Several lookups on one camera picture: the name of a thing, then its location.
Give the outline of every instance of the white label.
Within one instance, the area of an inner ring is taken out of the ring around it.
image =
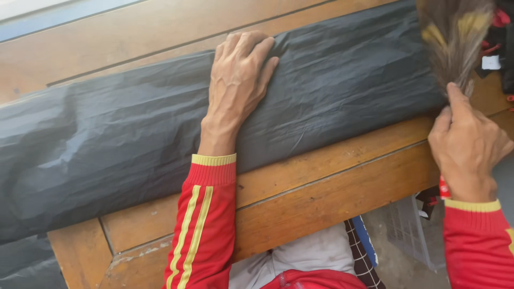
[[[500,56],[484,56],[482,57],[482,69],[485,70],[498,70],[502,68],[500,65]]]

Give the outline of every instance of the wooden frame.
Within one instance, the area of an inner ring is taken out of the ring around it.
[[[0,43],[0,95],[7,101],[211,49],[230,31],[276,34],[392,1],[148,0]],[[472,102],[514,137],[514,114],[500,87],[497,74],[477,80]],[[419,117],[238,176],[233,260],[436,185],[426,142],[432,124],[433,116]],[[177,200],[49,232],[69,288],[160,287]]]

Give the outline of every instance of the red garment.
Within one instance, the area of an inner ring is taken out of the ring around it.
[[[514,230],[499,203],[447,201],[445,242],[453,289],[514,288]],[[235,240],[235,155],[193,155],[178,202],[173,250],[162,289],[228,288]],[[288,270],[264,289],[365,289],[333,270]]]

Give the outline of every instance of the forearm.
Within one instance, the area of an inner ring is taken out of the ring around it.
[[[228,287],[235,240],[235,154],[193,155],[178,202],[164,288]]]
[[[452,288],[513,288],[514,231],[500,203],[445,202],[444,238]]]

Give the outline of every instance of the black fabric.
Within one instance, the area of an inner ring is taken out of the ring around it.
[[[50,88],[0,107],[0,241],[179,193],[214,52]],[[414,0],[277,36],[280,64],[243,125],[246,172],[442,107]]]
[[[68,288],[45,235],[0,246],[0,288]]]

